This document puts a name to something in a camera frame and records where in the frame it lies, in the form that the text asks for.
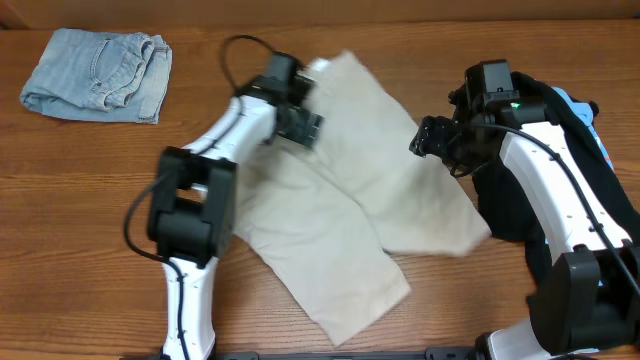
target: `white arm segment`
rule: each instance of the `white arm segment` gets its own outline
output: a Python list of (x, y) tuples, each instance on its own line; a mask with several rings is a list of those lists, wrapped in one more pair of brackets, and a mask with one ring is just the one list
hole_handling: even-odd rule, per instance
[[(591, 190), (571, 156), (562, 127), (541, 122), (523, 125), (522, 131), (561, 155), (580, 184), (598, 222), (603, 224), (607, 237), (613, 246), (622, 247), (622, 240), (628, 239), (629, 235), (613, 221)], [(589, 230), (591, 222), (571, 182), (562, 168), (550, 160), (549, 154), (531, 141), (507, 133), (500, 149), (500, 158), (527, 195), (549, 241), (554, 263), (560, 254), (573, 252), (574, 246), (579, 244), (586, 245), (590, 250), (605, 249), (598, 234)], [(529, 319), (492, 333), (488, 344), (492, 360), (553, 358), (538, 344)], [(580, 352), (596, 351), (587, 349)]]
[[(276, 108), (266, 101), (251, 96), (242, 96), (244, 105), (243, 115), (231, 131), (217, 143), (214, 149), (202, 156), (210, 159), (227, 159), (242, 165), (249, 159), (253, 150), (268, 140), (274, 133), (276, 126)], [(239, 101), (231, 99), (227, 112), (198, 140), (185, 146), (191, 152), (199, 152), (211, 144), (211, 141), (233, 124), (239, 111)]]
[[(253, 150), (262, 142), (268, 140), (276, 126), (276, 110), (266, 101), (250, 96), (242, 97), (244, 114), (238, 119), (233, 128), (217, 143), (214, 149), (202, 156), (210, 159), (227, 159), (242, 164)], [(233, 124), (239, 111), (239, 101), (231, 100), (227, 112), (209, 131), (195, 142), (185, 146), (192, 152), (205, 149), (213, 139)], [(203, 196), (207, 192), (205, 186), (194, 186)], [(182, 330), (187, 343), (190, 360), (206, 360), (211, 356), (215, 344), (215, 333), (211, 323), (213, 300), (213, 277), (218, 263), (212, 258), (204, 269), (198, 269), (194, 262), (171, 258), (184, 276), (184, 299), (182, 306)], [(163, 353), (171, 360), (184, 360), (180, 338), (178, 337), (178, 300), (180, 295), (179, 283), (175, 271), (168, 265), (163, 265), (167, 278), (169, 331), (163, 347)]]
[[(215, 333), (211, 322), (213, 301), (213, 278), (218, 258), (211, 258), (204, 269), (198, 269), (196, 263), (178, 258), (170, 260), (180, 268), (184, 276), (184, 298), (182, 301), (182, 330), (191, 360), (209, 358), (215, 344)], [(169, 265), (163, 264), (167, 278), (167, 303), (169, 325), (167, 340), (162, 352), (171, 360), (184, 360), (184, 353), (178, 337), (178, 301), (180, 284), (177, 274)]]

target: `wire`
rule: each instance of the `wire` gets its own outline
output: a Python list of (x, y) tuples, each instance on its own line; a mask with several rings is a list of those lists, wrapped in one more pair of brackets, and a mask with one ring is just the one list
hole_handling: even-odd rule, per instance
[(182, 330), (182, 307), (184, 302), (184, 277), (182, 276), (182, 272), (180, 271), (180, 268), (178, 267), (178, 265), (176, 265), (174, 262), (169, 260), (169, 258), (153, 255), (137, 247), (133, 243), (133, 241), (131, 241), (131, 233), (129, 232), (133, 215), (136, 213), (136, 210), (138, 209), (142, 201), (144, 201), (144, 199), (153, 191), (153, 189), (156, 186), (158, 186), (159, 184), (164, 182), (167, 178), (169, 178), (169, 175), (171, 175), (173, 170), (174, 169), (171, 169), (161, 174), (160, 176), (158, 176), (149, 186), (147, 186), (144, 190), (142, 190), (142, 192), (136, 197), (135, 200), (133, 200), (133, 203), (131, 203), (131, 206), (129, 207), (129, 211), (127, 211), (127, 215), (124, 218), (124, 225), (122, 226), (122, 230), (124, 234), (124, 241), (129, 246), (129, 249), (133, 250), (136, 254), (140, 256), (146, 257), (147, 259), (151, 259), (154, 261), (161, 262), (163, 264), (167, 264), (176, 272), (176, 275), (177, 275), (176, 280), (178, 281), (178, 287), (180, 289), (179, 295), (178, 295), (178, 338), (180, 339), (180, 346), (182, 347), (182, 353), (184, 355), (184, 359), (189, 360), (189, 351), (187, 350), (187, 342), (184, 339), (184, 331)]
[(218, 144), (218, 142), (222, 138), (227, 136), (227, 134), (229, 134), (229, 132), (236, 126), (236, 124), (240, 121), (240, 119), (244, 115), (244, 100), (242, 99), (242, 96), (240, 95), (241, 89), (238, 86), (238, 84), (235, 82), (235, 80), (233, 79), (233, 75), (231, 75), (231, 70), (229, 70), (229, 65), (227, 64), (227, 50), (229, 48), (229, 45), (231, 45), (233, 42), (235, 42), (237, 40), (251, 40), (251, 41), (256, 42), (256, 43), (262, 45), (263, 47), (265, 47), (267, 50), (269, 50), (269, 52), (271, 54), (276, 52), (275, 49), (273, 48), (273, 46), (271, 46), (268, 42), (266, 42), (266, 41), (264, 41), (264, 40), (262, 40), (260, 38), (257, 38), (255, 36), (251, 36), (251, 35), (234, 35), (234, 36), (231, 36), (231, 37), (227, 38), (222, 43), (222, 46), (220, 47), (220, 52), (218, 53), (218, 57), (219, 57), (219, 61), (220, 61), (220, 69), (222, 70), (222, 73), (224, 74), (225, 79), (227, 79), (227, 82), (229, 83), (229, 86), (231, 86), (231, 89), (233, 90), (233, 97), (238, 99), (238, 112), (236, 113), (236, 116), (233, 119), (233, 121), (231, 122), (231, 124), (229, 126), (227, 126), (227, 128), (225, 128), (224, 131), (222, 131), (220, 136), (218, 136), (216, 139), (212, 140), (207, 147), (205, 147), (204, 149), (202, 149), (199, 152), (197, 152), (196, 155), (202, 155), (202, 154), (206, 153), (207, 151), (215, 148), (216, 145)]
[[(231, 124), (227, 126), (217, 138), (211, 140), (209, 145), (207, 145), (205, 148), (195, 153), (196, 156), (202, 155), (207, 151), (215, 148), (218, 142), (222, 138), (224, 138), (236, 126), (236, 124), (240, 121), (240, 119), (244, 115), (244, 101), (242, 100), (242, 96), (240, 95), (240, 88), (233, 80), (233, 77), (231, 76), (231, 71), (229, 70), (229, 66), (227, 65), (227, 48), (231, 43), (240, 39), (252, 40), (254, 42), (261, 44), (265, 48), (267, 48), (271, 53), (275, 52), (274, 48), (271, 45), (269, 45), (266, 41), (251, 35), (235, 35), (227, 38), (224, 41), (224, 43), (220, 48), (220, 53), (219, 53), (220, 67), (222, 69), (222, 72), (224, 73), (225, 78), (227, 79), (227, 82), (233, 89), (233, 97), (238, 99), (238, 112), (236, 113), (236, 116), (231, 122)], [(182, 169), (181, 167), (174, 167), (174, 168), (169, 168), (165, 170), (162, 174), (159, 174), (151, 184), (149, 184), (144, 190), (142, 190), (140, 194), (138, 194), (135, 200), (133, 200), (133, 202), (131, 203), (129, 210), (127, 211), (127, 215), (125, 216), (122, 230), (124, 234), (124, 240), (127, 243), (127, 246), (131, 250), (133, 250), (133, 252), (147, 259), (166, 264), (176, 272), (176, 275), (177, 275), (176, 280), (178, 281), (178, 287), (179, 287), (178, 314), (177, 314), (178, 338), (180, 339), (180, 346), (182, 347), (182, 353), (183, 353), (184, 359), (189, 360), (189, 351), (187, 349), (187, 342), (184, 338), (184, 331), (182, 328), (182, 308), (184, 306), (183, 304), (184, 303), (184, 276), (182, 275), (182, 272), (180, 271), (180, 268), (178, 267), (178, 265), (176, 265), (174, 262), (169, 260), (169, 258), (151, 254), (137, 247), (131, 240), (131, 233), (129, 231), (129, 228), (131, 227), (131, 221), (133, 220), (133, 216), (135, 215), (136, 210), (138, 209), (140, 204), (144, 201), (144, 199), (147, 196), (149, 196), (149, 194), (151, 194), (158, 185), (160, 185), (161, 183), (166, 181), (171, 175), (173, 175), (174, 172), (179, 171), (181, 169)]]
[(607, 234), (605, 234), (604, 228), (602, 224), (598, 222), (598, 219), (596, 219), (596, 215), (593, 213), (593, 209), (591, 209), (591, 206), (589, 205), (589, 201), (587, 200), (587, 197), (584, 195), (584, 192), (580, 188), (580, 184), (578, 183), (578, 180), (576, 180), (576, 177), (571, 172), (571, 169), (569, 169), (569, 167), (564, 162), (564, 160), (562, 160), (562, 158), (560, 157), (560, 154), (553, 151), (553, 149), (551, 149), (549, 146), (544, 144), (542, 141), (520, 130), (512, 129), (510, 127), (506, 127), (502, 125), (495, 125), (495, 124), (475, 124), (473, 126), (480, 127), (480, 128), (501, 130), (501, 131), (505, 131), (505, 132), (509, 132), (509, 133), (521, 136), (531, 141), (532, 143), (538, 145), (542, 150), (547, 152), (551, 156), (551, 158), (558, 163), (558, 165), (560, 165), (565, 175), (569, 179), (569, 182), (571, 182), (571, 185), (573, 185), (573, 189), (578, 195), (578, 198), (580, 199), (580, 203), (582, 203), (582, 207), (587, 213), (587, 217), (591, 221), (591, 226), (593, 229), (592, 231), (595, 231), (598, 234), (598, 236), (600, 236), (600, 239), (606, 246), (607, 250), (609, 250), (609, 252), (611, 253), (611, 256), (613, 256), (614, 263), (616, 264), (618, 269), (622, 272), (622, 275), (624, 276), (625, 280), (629, 283), (631, 290), (636, 294), (638, 299), (640, 299), (640, 287), (638, 287), (638, 283), (633, 278), (633, 275), (631, 274), (627, 266), (624, 264), (624, 261), (618, 254), (618, 251), (616, 250), (615, 246), (613, 246), (613, 244), (611, 243), (611, 240), (609, 240), (609, 238), (607, 237)]

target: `fabric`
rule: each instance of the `fabric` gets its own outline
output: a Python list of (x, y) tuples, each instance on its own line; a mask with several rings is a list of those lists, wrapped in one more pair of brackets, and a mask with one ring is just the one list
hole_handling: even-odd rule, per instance
[(600, 148), (600, 151), (602, 152), (602, 156), (604, 156), (605, 161), (607, 162), (607, 164), (609, 164), (609, 167), (611, 167), (613, 169), (613, 163), (611, 162), (611, 159), (609, 158), (609, 154), (607, 153), (607, 149), (604, 147), (604, 144), (602, 143), (602, 141), (600, 140), (600, 136), (598, 135), (598, 133), (596, 132), (595, 127), (593, 127), (593, 119), (595, 118), (594, 115), (594, 111), (593, 111), (593, 107), (595, 106), (597, 109), (597, 105), (595, 105), (595, 103), (593, 101), (587, 103), (583, 103), (583, 102), (579, 102), (575, 99), (572, 99), (569, 94), (567, 94), (566, 91), (558, 88), (558, 87), (553, 87), (553, 90), (555, 92), (558, 93), (558, 95), (560, 95), (562, 97), (562, 100), (564, 100), (567, 105), (569, 106), (569, 108), (571, 109), (571, 111), (573, 111), (573, 114), (580, 119), (585, 126), (589, 129), (589, 132), (591, 132), (591, 135), (593, 135), (593, 138), (596, 140), (596, 143), (598, 144), (598, 147)]
[[(514, 85), (523, 96), (542, 96), (547, 105), (547, 120), (560, 124), (571, 156), (589, 183), (598, 201), (637, 245), (640, 241), (640, 214), (633, 208), (618, 178), (603, 155), (593, 132), (564, 97), (548, 85), (527, 75), (513, 73)], [(594, 103), (591, 109), (597, 109)], [(511, 171), (500, 160), (483, 167), (473, 176), (478, 193), (478, 210), (493, 235), (507, 241), (524, 241), (529, 269), (537, 284), (551, 271), (551, 255), (542, 228)]]
[(439, 159), (408, 150), (417, 125), (351, 53), (309, 75), (317, 142), (258, 149), (239, 171), (235, 232), (340, 345), (410, 291), (384, 250), (462, 256), (489, 229)]
[(57, 30), (20, 94), (67, 120), (157, 123), (172, 53), (156, 35)]

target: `wall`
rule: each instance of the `wall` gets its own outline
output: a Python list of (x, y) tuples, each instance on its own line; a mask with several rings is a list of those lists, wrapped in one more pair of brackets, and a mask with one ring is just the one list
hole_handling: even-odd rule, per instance
[(32, 29), (630, 18), (640, 0), (0, 0)]

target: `folded jeans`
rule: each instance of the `folded jeans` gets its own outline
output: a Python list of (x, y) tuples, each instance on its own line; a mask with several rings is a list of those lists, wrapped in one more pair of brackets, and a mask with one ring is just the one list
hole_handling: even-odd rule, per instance
[(60, 29), (20, 99), (67, 120), (157, 123), (171, 61), (160, 36)]

